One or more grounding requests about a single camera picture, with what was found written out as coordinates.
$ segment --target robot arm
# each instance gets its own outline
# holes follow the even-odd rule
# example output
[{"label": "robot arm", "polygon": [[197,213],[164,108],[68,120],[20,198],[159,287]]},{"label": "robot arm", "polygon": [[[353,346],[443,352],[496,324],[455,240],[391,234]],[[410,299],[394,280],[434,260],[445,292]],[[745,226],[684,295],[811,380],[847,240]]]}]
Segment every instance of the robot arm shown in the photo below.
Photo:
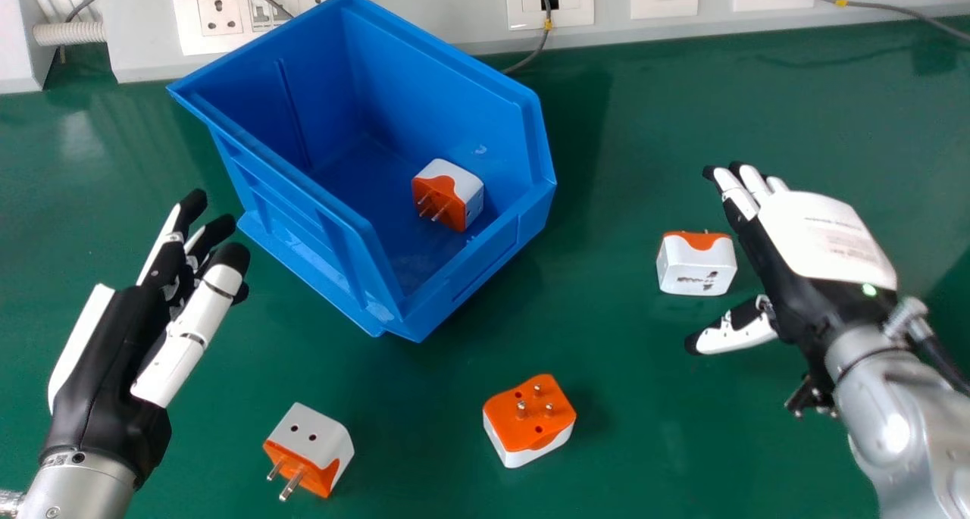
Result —
[{"label": "robot arm", "polygon": [[765,295],[689,336],[688,351],[747,349],[775,335],[796,345],[808,373],[786,408],[842,420],[883,519],[970,517],[970,399],[955,390],[970,387],[921,302],[897,301],[895,270],[856,212],[790,191],[749,164],[707,167],[704,175],[717,185]]},{"label": "robot arm", "polygon": [[166,406],[249,291],[249,250],[215,249],[235,231],[231,216],[184,240],[207,204],[196,190],[174,206],[134,286],[91,292],[48,384],[37,477],[27,494],[3,492],[0,517],[119,518],[159,465]]}]

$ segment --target blue plastic bin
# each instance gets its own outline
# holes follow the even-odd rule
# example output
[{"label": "blue plastic bin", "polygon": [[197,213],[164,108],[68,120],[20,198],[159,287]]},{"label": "blue plastic bin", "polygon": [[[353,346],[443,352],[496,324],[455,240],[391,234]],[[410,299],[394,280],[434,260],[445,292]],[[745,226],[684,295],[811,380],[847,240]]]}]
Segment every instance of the blue plastic bin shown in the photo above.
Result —
[{"label": "blue plastic bin", "polygon": [[[536,94],[368,0],[326,1],[169,90],[211,130],[239,228],[372,336],[421,342],[545,226]],[[438,157],[485,183],[465,233],[413,206]]]}]

